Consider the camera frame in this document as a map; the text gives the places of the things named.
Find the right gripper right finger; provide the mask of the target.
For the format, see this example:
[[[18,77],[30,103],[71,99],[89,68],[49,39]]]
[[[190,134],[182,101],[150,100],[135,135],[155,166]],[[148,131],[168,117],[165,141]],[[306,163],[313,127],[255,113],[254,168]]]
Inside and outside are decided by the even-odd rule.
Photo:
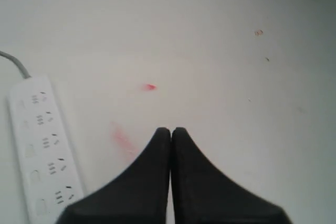
[[[216,168],[182,127],[172,133],[171,184],[175,223],[290,223]]]

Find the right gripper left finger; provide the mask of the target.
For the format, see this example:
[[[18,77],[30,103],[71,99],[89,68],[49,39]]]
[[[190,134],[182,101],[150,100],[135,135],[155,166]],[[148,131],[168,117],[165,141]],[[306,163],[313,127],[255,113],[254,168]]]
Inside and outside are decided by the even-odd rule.
[[[134,162],[113,181],[62,212],[57,223],[165,223],[171,133],[156,129]]]

